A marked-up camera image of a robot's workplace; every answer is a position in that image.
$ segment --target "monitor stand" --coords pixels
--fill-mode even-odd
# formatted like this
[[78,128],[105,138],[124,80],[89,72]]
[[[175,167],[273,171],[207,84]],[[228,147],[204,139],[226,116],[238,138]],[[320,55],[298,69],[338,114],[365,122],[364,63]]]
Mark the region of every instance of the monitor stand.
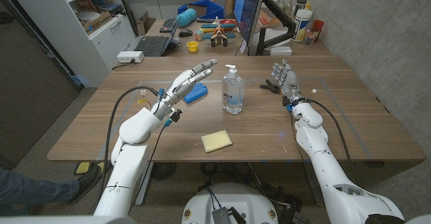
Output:
[[287,27],[289,30],[285,34],[282,34],[275,38],[269,39],[268,41],[265,41],[265,33],[267,28],[261,28],[261,32],[259,34],[259,43],[257,44],[257,47],[256,47],[256,56],[263,55],[263,50],[265,50],[265,48],[267,48],[268,46],[273,46],[277,43],[280,43],[287,39],[292,38],[296,29],[296,23],[292,21],[292,19],[290,19],[281,10],[281,8],[274,3],[274,1],[262,0],[262,2],[280,20],[280,22],[283,24],[283,27]]

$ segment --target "jeans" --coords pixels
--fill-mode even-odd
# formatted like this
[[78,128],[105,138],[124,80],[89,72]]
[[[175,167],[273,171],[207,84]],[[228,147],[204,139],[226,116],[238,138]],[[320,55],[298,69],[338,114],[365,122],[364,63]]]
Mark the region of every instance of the jeans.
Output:
[[15,210],[13,204],[46,204],[68,202],[79,190],[77,180],[50,182],[32,180],[13,171],[0,168],[0,215],[25,215],[26,211]]

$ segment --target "laptop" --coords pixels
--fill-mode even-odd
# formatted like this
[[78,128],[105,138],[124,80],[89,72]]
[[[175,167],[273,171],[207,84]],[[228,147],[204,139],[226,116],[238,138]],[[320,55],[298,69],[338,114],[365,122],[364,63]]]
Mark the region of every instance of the laptop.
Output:
[[144,36],[135,51],[142,51],[145,57],[160,57],[165,52],[166,48],[175,35],[178,23],[175,22],[174,29],[169,37],[166,36]]

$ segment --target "black shoe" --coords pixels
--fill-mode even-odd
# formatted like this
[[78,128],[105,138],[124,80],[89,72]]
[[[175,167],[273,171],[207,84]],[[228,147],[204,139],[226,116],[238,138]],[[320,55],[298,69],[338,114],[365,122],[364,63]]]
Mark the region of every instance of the black shoe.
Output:
[[95,165],[91,167],[83,176],[81,176],[79,181],[79,190],[76,195],[68,202],[69,204],[75,204],[79,201],[93,186],[97,183],[102,173],[102,169]]

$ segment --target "person's leg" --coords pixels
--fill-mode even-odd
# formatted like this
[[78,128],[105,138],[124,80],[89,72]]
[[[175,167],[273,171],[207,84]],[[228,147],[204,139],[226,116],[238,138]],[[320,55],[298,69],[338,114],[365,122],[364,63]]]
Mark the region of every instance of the person's leg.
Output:
[[0,169],[0,204],[45,204],[68,202],[79,190],[77,180],[50,182],[32,180],[13,171]]

